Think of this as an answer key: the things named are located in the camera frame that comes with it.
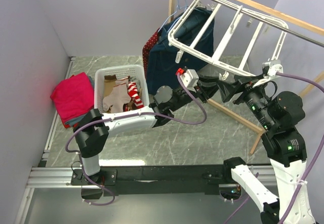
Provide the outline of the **beige striped-cuff sock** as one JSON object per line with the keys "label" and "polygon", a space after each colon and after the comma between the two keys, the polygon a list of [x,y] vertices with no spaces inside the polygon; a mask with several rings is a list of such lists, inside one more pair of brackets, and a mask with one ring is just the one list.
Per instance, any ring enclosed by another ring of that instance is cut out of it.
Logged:
{"label": "beige striped-cuff sock", "polygon": [[103,98],[102,106],[104,112],[124,112],[124,105],[131,101],[128,95],[128,82],[128,79],[116,81],[111,94]]}

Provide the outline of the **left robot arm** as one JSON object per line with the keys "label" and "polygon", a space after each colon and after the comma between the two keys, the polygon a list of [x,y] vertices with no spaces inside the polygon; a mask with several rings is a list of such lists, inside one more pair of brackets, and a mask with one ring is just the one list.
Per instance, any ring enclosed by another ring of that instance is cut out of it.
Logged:
{"label": "left robot arm", "polygon": [[74,127],[73,138],[78,145],[83,178],[89,184],[96,184],[101,178],[99,154],[110,136],[119,133],[155,128],[174,120],[173,113],[194,101],[199,107],[210,99],[218,90],[214,83],[206,83],[198,79],[187,79],[178,76],[180,86],[172,89],[161,86],[153,97],[153,102],[136,111],[115,113],[105,116],[98,109],[90,110]]}

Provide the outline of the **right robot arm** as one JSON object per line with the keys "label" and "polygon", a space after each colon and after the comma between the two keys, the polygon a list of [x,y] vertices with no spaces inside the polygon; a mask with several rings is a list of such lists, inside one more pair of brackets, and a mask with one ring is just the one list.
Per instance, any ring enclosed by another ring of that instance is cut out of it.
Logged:
{"label": "right robot arm", "polygon": [[239,94],[234,104],[245,103],[263,126],[261,139],[278,194],[270,192],[240,158],[224,161],[222,177],[245,190],[259,208],[263,223],[315,223],[307,191],[306,143],[296,128],[305,118],[302,98],[290,91],[268,97],[267,83],[258,77],[237,77],[234,83],[219,81],[218,87],[224,102]]}

